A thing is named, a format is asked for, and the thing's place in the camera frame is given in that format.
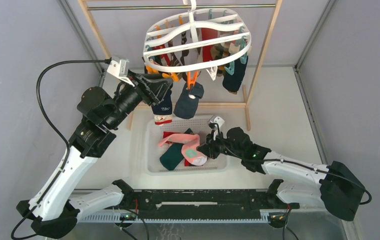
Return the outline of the navy sock white lettering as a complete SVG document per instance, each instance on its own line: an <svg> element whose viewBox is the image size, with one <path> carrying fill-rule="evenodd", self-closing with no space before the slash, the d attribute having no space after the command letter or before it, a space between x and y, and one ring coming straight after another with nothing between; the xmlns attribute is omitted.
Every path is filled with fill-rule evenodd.
<svg viewBox="0 0 380 240"><path fill-rule="evenodd" d="M159 104L151 107L155 125L161 126L172 122L173 103L171 94L172 91L169 89L163 100Z"/></svg>

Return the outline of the red and beige sock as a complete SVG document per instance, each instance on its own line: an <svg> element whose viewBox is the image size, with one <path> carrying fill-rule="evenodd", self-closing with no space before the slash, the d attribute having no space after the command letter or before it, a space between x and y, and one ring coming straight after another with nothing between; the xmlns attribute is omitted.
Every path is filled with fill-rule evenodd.
<svg viewBox="0 0 380 240"><path fill-rule="evenodd" d="M172 131L164 131L163 132L163 138L168 139L171 135L176 134L175 132Z"/></svg>

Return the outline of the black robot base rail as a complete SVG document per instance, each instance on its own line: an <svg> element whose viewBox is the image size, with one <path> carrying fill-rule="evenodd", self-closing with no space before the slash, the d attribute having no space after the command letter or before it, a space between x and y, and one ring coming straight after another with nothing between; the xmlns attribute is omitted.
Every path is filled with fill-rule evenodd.
<svg viewBox="0 0 380 240"><path fill-rule="evenodd" d="M284 203L265 189L133 189L122 179L113 185L124 193L115 208L135 211L144 220L267 221L262 211L299 208L299 204Z"/></svg>

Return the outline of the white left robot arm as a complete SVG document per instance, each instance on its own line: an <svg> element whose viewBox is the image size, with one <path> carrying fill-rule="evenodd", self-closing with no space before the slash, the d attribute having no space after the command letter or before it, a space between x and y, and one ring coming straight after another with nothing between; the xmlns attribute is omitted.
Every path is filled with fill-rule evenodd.
<svg viewBox="0 0 380 240"><path fill-rule="evenodd" d="M130 83L121 82L110 96L102 87L87 89L77 109L83 115L55 171L30 200L17 204L24 220L31 220L37 236L60 239L83 218L108 207L129 208L132 188L122 180L90 194L71 197L83 175L102 157L116 138L115 131L139 105L159 104L172 86L161 74L129 72Z"/></svg>

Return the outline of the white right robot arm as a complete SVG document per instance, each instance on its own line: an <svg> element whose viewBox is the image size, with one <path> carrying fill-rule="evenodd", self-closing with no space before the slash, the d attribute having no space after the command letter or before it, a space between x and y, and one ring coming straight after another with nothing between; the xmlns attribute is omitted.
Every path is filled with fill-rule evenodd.
<svg viewBox="0 0 380 240"><path fill-rule="evenodd" d="M338 161L330 165L314 164L285 157L255 144L240 127L231 128L226 135L212 131L197 149L211 159L220 154L236 157L251 172L276 176L267 194L267 203L273 208L302 204L324 208L351 222L359 206L372 200L369 191L345 164Z"/></svg>

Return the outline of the navy blue sock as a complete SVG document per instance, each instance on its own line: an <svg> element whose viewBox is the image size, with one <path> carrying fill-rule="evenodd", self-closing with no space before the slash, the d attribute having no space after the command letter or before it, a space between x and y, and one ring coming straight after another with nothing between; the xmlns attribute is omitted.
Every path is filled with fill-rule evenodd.
<svg viewBox="0 0 380 240"><path fill-rule="evenodd" d="M187 84L176 101L173 114L181 119L191 119L198 109L199 100L203 98L204 87L196 83L192 89L188 89Z"/></svg>

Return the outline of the pink patterned sock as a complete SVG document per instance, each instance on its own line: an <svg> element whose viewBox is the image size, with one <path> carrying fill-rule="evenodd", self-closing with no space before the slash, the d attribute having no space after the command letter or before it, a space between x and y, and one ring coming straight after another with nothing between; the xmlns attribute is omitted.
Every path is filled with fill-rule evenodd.
<svg viewBox="0 0 380 240"><path fill-rule="evenodd" d="M207 162L208 157L197 150L197 147L201 145L200 136L198 134L192 134L190 137L191 140L182 146L181 153L187 162L194 166L202 166ZM164 138L160 140L158 146L163 146L165 141L166 139Z"/></svg>

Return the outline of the dark teal sock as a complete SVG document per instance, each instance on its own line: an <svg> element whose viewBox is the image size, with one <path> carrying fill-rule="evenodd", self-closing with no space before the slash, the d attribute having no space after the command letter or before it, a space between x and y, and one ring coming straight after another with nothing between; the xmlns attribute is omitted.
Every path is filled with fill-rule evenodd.
<svg viewBox="0 0 380 240"><path fill-rule="evenodd" d="M176 134L171 135L168 139L165 138L165 144L169 147L160 156L159 160L166 170L173 171L179 163L185 159L181 150L182 146L191 140L191 134L193 134L193 132L188 128L184 133L176 132Z"/></svg>

